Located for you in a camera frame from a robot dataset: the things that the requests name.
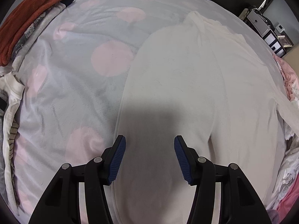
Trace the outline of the white black bedside table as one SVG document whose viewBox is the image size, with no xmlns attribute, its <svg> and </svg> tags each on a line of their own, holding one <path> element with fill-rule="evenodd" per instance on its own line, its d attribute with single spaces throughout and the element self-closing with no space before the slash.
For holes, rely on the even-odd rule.
<svg viewBox="0 0 299 224">
<path fill-rule="evenodd" d="M 279 24 L 275 27 L 255 6 L 245 8 L 239 18 L 251 27 L 280 58 L 294 46 L 290 37 Z"/>
</svg>

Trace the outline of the grey pink-dotted bed sheet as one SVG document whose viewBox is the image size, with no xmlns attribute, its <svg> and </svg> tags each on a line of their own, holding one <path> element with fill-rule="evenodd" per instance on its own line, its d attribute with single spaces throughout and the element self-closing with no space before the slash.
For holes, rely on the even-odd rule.
<svg viewBox="0 0 299 224">
<path fill-rule="evenodd" d="M 139 49 L 151 34 L 181 24 L 192 11 L 242 35 L 268 67 L 277 88 L 285 90 L 266 43 L 212 1 L 75 0 L 41 33 L 17 74 L 25 85 L 14 158 L 21 223 L 28 223 L 63 163 L 85 164 L 112 145 L 125 84 Z M 279 119 L 275 157 L 279 167 L 285 150 L 282 126 Z"/>
</svg>

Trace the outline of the red fleece folded garment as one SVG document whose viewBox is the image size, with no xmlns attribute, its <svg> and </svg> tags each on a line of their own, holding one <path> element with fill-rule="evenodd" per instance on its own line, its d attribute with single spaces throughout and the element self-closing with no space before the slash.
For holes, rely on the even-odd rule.
<svg viewBox="0 0 299 224">
<path fill-rule="evenodd" d="M 1 66 L 8 65 L 14 46 L 34 20 L 60 1 L 24 0 L 8 15 L 1 26 Z"/>
</svg>

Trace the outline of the white folded sweatshirt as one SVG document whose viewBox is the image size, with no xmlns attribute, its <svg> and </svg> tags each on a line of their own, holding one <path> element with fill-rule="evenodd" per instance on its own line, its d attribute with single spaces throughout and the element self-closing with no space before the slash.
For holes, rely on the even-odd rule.
<svg viewBox="0 0 299 224">
<path fill-rule="evenodd" d="M 8 206 L 11 211 L 18 215 L 18 207 L 15 199 L 12 177 L 12 158 L 14 143 L 10 140 L 10 131 L 13 126 L 15 114 L 23 98 L 25 86 L 16 79 L 15 75 L 10 72 L 1 77 L 1 89 L 8 94 L 8 107 L 4 113 L 3 122 L 3 157 L 4 157 L 4 183 L 8 199 Z"/>
</svg>

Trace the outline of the grey folded clothes under red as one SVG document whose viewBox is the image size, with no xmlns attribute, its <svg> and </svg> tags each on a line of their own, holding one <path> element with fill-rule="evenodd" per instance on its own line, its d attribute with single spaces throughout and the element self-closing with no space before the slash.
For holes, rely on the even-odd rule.
<svg viewBox="0 0 299 224">
<path fill-rule="evenodd" d="M 50 22 L 57 17 L 65 8 L 71 5 L 75 0 L 62 0 L 50 8 L 46 9 L 37 17 L 34 22 L 26 29 L 22 37 L 13 48 L 10 63 L 12 72 L 18 72 L 24 60 L 24 57 L 38 39 L 43 30 L 50 24 Z"/>
</svg>

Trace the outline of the pink cloud-print pillow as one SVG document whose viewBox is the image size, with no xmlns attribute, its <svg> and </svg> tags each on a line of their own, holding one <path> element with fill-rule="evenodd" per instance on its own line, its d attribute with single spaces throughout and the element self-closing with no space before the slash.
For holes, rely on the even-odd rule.
<svg viewBox="0 0 299 224">
<path fill-rule="evenodd" d="M 293 68 L 282 58 L 273 54 L 273 57 L 280 69 L 284 80 L 284 86 L 287 92 L 288 99 L 298 102 L 298 76 Z"/>
</svg>

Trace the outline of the plain pink pillow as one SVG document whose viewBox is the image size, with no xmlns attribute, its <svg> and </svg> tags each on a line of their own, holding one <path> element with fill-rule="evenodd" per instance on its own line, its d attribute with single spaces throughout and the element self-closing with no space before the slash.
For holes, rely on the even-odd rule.
<svg viewBox="0 0 299 224">
<path fill-rule="evenodd" d="M 295 204 L 296 199 L 298 198 L 298 182 L 294 183 L 294 185 L 290 188 L 289 192 L 286 196 L 280 201 L 278 205 L 278 214 L 279 221 L 283 221 L 283 219 L 287 216 L 292 206 Z"/>
</svg>

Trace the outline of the cream white sweatshirt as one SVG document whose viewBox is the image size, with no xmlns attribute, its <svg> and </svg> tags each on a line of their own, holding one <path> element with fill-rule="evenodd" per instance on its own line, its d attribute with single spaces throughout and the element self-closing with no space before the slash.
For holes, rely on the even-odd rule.
<svg viewBox="0 0 299 224">
<path fill-rule="evenodd" d="M 238 164 L 268 204 L 279 119 L 298 130 L 298 109 L 242 35 L 196 11 L 154 32 L 131 65 L 117 120 L 127 141 L 112 185 L 117 221 L 186 223 L 195 189 L 177 135 L 213 163 Z"/>
</svg>

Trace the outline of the purple fluffy garment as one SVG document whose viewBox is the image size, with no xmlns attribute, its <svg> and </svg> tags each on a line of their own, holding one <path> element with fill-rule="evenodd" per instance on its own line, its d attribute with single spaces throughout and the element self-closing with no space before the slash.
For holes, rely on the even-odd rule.
<svg viewBox="0 0 299 224">
<path fill-rule="evenodd" d="M 267 214 L 272 224 L 279 224 L 279 213 L 274 209 L 268 209 Z"/>
</svg>

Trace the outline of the white fluffy garment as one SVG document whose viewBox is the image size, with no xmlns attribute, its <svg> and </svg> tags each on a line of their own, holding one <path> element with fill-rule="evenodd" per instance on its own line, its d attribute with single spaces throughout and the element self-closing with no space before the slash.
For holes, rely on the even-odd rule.
<svg viewBox="0 0 299 224">
<path fill-rule="evenodd" d="M 272 195 L 266 209 L 277 210 L 280 201 L 286 196 L 298 175 L 298 135 L 291 127 L 284 123 L 285 140 L 290 140 L 289 148 L 286 150 Z"/>
</svg>

